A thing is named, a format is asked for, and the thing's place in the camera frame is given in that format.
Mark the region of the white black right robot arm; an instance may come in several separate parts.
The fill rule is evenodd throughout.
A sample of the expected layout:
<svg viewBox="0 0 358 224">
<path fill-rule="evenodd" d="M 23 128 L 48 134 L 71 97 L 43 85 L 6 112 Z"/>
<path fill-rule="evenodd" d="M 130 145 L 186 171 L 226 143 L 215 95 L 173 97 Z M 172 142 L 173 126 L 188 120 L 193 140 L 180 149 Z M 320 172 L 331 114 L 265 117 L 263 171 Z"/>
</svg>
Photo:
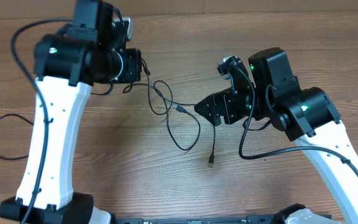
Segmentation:
<svg viewBox="0 0 358 224">
<path fill-rule="evenodd" d="M 207 96 L 195 111 L 212 125 L 264 118 L 284 132 L 314 165 L 346 223 L 358 223 L 358 155 L 341 116 L 320 88 L 301 89 L 284 50 L 273 47 L 253 54 L 244 65 L 235 55 L 218 65 L 229 88 Z"/>
</svg>

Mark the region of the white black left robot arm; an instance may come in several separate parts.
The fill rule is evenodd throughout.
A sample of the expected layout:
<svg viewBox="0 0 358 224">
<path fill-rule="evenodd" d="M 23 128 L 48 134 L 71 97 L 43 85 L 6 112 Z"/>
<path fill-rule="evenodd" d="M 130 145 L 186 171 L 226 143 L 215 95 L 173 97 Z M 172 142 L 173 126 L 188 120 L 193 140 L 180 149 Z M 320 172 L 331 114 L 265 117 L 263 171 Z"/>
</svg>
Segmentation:
<svg viewBox="0 0 358 224">
<path fill-rule="evenodd" d="M 35 118 L 27 165 L 15 196 L 0 217 L 21 223 L 113 223 L 112 213 L 75 192 L 72 172 L 84 108 L 95 83 L 140 80 L 141 52 L 126 44 L 130 18 L 104 1 L 78 1 L 73 19 L 45 35 L 34 50 Z"/>
</svg>

